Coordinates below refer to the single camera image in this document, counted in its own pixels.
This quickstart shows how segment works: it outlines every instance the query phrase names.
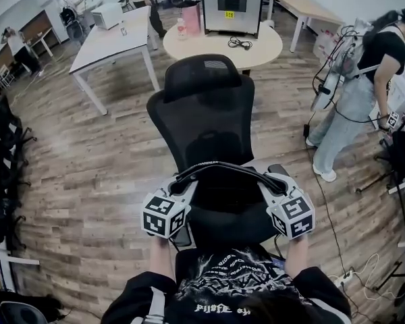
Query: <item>wooden floor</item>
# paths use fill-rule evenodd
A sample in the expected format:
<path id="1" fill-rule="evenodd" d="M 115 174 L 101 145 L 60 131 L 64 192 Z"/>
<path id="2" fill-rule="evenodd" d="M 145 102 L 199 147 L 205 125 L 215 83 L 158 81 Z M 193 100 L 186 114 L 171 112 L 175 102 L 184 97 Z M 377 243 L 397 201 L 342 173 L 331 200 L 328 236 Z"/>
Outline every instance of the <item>wooden floor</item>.
<path id="1" fill-rule="evenodd" d="M 177 17 L 177 10 L 161 11 L 166 28 Z M 290 53 L 296 20 L 278 11 L 274 18 L 283 51 L 272 63 L 251 73 L 256 87 L 252 164 L 262 171 L 281 163 L 309 193 L 317 210 L 309 265 L 320 266 L 328 275 L 340 275 L 338 250 L 302 137 L 303 124 L 311 116 L 311 82 L 319 67 L 312 54 L 315 38 L 309 31 L 302 32 L 296 52 Z M 153 87 L 141 65 L 142 57 L 120 59 L 90 72 L 88 83 L 109 111 L 102 116 L 68 75 L 76 49 L 66 43 L 53 52 L 56 58 L 63 56 L 57 62 L 48 55 L 41 58 L 44 64 L 51 64 L 43 78 L 25 92 L 29 80 L 20 80 L 8 94 L 14 100 L 13 112 L 38 138 L 26 147 L 30 165 L 25 178 L 32 187 L 22 188 L 24 206 L 18 213 L 27 216 L 20 226 L 27 249 L 18 254 L 39 259 L 40 268 L 15 270 L 23 293 L 53 294 L 68 310 L 72 308 L 64 322 L 98 323 L 97 317 L 121 293 L 125 282 L 147 268 L 149 237 L 140 230 L 139 203 L 176 167 L 146 112 Z M 151 56 L 163 86 L 173 60 L 162 46 L 151 51 Z M 323 116 L 316 114 L 312 126 Z M 338 179 L 322 183 L 345 268 L 361 271 L 369 257 L 379 253 L 369 287 L 377 285 L 395 261 L 405 257 L 405 250 L 396 247 L 404 234 L 396 197 L 389 196 L 383 184 L 362 196 L 354 193 L 357 186 L 383 172 L 373 160 L 378 139 L 367 128 L 336 160 Z M 272 242 L 265 246 L 274 252 Z M 360 275 L 364 280 L 375 262 L 372 259 Z M 396 282 L 389 281 L 382 290 L 397 294 L 403 279 Z M 392 301 L 366 300 L 356 277 L 346 291 L 372 320 L 387 323 L 394 313 Z M 377 297 L 370 291 L 367 295 Z M 367 319 L 357 315 L 354 322 Z"/>

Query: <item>graphic print t-shirt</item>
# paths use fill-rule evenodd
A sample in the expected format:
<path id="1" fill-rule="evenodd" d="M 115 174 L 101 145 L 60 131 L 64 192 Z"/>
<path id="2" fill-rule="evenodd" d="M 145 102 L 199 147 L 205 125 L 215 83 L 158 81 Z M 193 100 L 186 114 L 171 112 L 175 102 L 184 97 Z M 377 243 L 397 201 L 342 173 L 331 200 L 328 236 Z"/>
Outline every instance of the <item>graphic print t-shirt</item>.
<path id="1" fill-rule="evenodd" d="M 214 253 L 183 250 L 175 274 L 177 283 L 151 272 L 130 279 L 101 324 L 134 324 L 142 319 L 169 324 L 256 323 L 244 301 L 251 294 L 274 291 L 318 308 L 318 323 L 350 323 L 348 301 L 321 270 L 306 269 L 293 281 L 261 246 Z M 314 297 L 337 314 L 308 300 Z"/>

